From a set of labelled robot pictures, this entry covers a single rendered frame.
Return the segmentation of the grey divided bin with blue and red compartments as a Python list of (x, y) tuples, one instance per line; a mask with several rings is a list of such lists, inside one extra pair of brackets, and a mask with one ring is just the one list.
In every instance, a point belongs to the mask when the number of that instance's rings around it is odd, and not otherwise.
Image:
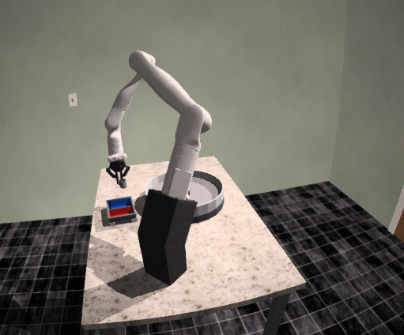
[(108, 199), (106, 203), (110, 227), (118, 224), (138, 222), (132, 196)]

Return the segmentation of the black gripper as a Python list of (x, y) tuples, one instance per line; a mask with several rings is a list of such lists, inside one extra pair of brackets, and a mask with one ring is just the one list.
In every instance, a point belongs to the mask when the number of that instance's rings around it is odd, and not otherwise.
[[(122, 173), (123, 169), (126, 167), (126, 170)], [(111, 169), (115, 173), (115, 175), (111, 172)], [(130, 170), (130, 165), (125, 164), (123, 160), (117, 160), (110, 162), (109, 168), (106, 168), (106, 172), (113, 178), (116, 179), (117, 184), (119, 184), (118, 172), (120, 173), (120, 181), (123, 182), (123, 177), (126, 176), (128, 171)]]

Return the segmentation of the grey round turntable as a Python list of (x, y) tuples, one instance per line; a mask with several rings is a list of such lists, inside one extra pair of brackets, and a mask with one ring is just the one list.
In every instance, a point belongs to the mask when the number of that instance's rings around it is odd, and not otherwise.
[[(145, 187), (145, 199), (148, 189), (162, 190), (165, 173), (151, 179)], [(147, 193), (146, 193), (147, 192)], [(216, 216), (224, 205), (224, 186), (215, 175), (194, 170), (187, 198), (198, 204), (194, 212), (192, 224), (200, 223)]]

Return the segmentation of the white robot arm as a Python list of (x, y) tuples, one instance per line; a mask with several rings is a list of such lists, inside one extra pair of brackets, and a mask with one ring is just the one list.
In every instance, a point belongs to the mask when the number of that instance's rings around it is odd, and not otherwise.
[(155, 66), (152, 55), (135, 51), (129, 57), (129, 64), (137, 74), (121, 89), (104, 123), (108, 130), (108, 162), (126, 159), (120, 122), (134, 94), (143, 81), (146, 81), (165, 103), (180, 114), (176, 142), (161, 193), (185, 200), (201, 149), (199, 136), (211, 127), (210, 114), (195, 104), (174, 78)]

